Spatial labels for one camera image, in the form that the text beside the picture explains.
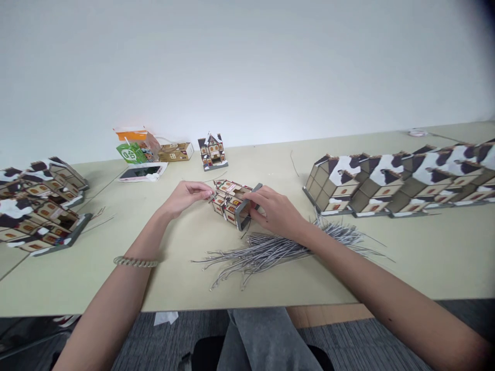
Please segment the metal wire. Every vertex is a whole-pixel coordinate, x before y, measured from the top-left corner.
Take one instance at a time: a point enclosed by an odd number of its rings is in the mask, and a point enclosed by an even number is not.
[[[358,246],[359,243],[364,241],[364,237],[368,236],[359,232],[355,226],[344,225],[342,223],[329,223],[316,213],[316,211],[315,214],[316,221],[314,224],[336,241],[365,258],[373,256],[386,258],[385,255],[378,251]],[[247,245],[246,248],[228,251],[206,251],[210,256],[203,260],[191,260],[193,263],[207,263],[203,270],[218,263],[229,263],[228,266],[220,272],[218,278],[211,286],[210,291],[217,287],[220,281],[226,280],[235,272],[241,272],[243,274],[241,290],[244,290],[249,279],[254,274],[264,272],[279,264],[306,258],[313,254],[311,250],[292,240],[265,233],[250,233],[245,239],[245,242]]]

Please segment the left hand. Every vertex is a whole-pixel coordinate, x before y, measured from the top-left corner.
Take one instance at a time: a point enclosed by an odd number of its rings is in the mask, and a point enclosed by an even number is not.
[[[175,219],[193,203],[208,199],[212,194],[213,189],[203,182],[183,180],[179,182],[177,188],[175,188],[167,201],[160,206],[159,210],[170,214]]]

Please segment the table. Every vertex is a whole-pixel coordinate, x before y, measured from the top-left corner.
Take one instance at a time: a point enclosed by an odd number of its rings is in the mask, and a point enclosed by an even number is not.
[[[482,142],[495,137],[493,124],[468,124],[429,128],[454,132],[455,139],[469,137]],[[229,167],[203,172],[199,153],[190,161],[170,163],[156,183],[113,181],[79,212],[115,217],[86,233],[73,247],[53,254],[25,259],[0,281],[0,316],[32,316],[82,313],[112,269],[113,258],[122,255],[153,212],[177,183],[227,178],[252,187],[259,182],[286,194],[304,216],[313,215],[301,187],[312,164],[325,153],[350,155],[363,151],[389,154],[413,151],[425,144],[453,145],[442,137],[413,138],[404,132],[317,139],[226,149]],[[429,217],[354,219],[350,215],[328,217],[343,220],[386,247],[367,240],[364,246],[385,253],[375,262],[432,299],[493,297],[495,275],[495,206],[441,209]],[[252,223],[250,231],[258,231]],[[240,274],[210,291],[219,267],[202,271],[191,259],[206,250],[239,248],[242,233],[214,213],[212,206],[196,203],[173,221],[161,243],[163,262],[153,271],[143,311],[293,306],[355,303],[356,298],[316,257],[282,264],[254,276],[240,291]]]

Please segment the leg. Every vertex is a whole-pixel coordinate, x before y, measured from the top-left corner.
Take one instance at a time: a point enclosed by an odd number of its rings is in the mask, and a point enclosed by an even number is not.
[[[239,335],[236,325],[232,323],[232,318],[228,324],[227,334],[225,335],[217,366],[217,371],[231,370],[251,371],[241,335]]]
[[[233,309],[229,314],[229,327],[237,326],[253,371],[321,370],[285,308]]]

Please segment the hand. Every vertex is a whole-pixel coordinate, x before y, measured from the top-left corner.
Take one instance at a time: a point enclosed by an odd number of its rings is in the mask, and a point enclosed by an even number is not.
[[[172,219],[179,217],[196,201],[208,199],[213,194],[213,189],[203,182],[179,182],[177,188],[172,192],[165,203],[160,206],[161,211],[169,214]]]
[[[264,185],[256,192],[245,193],[244,199],[251,200],[251,218],[257,221],[263,228],[282,237],[303,244],[304,237],[314,227],[304,219],[287,196],[275,192]],[[260,205],[267,216],[261,215],[253,203]]]

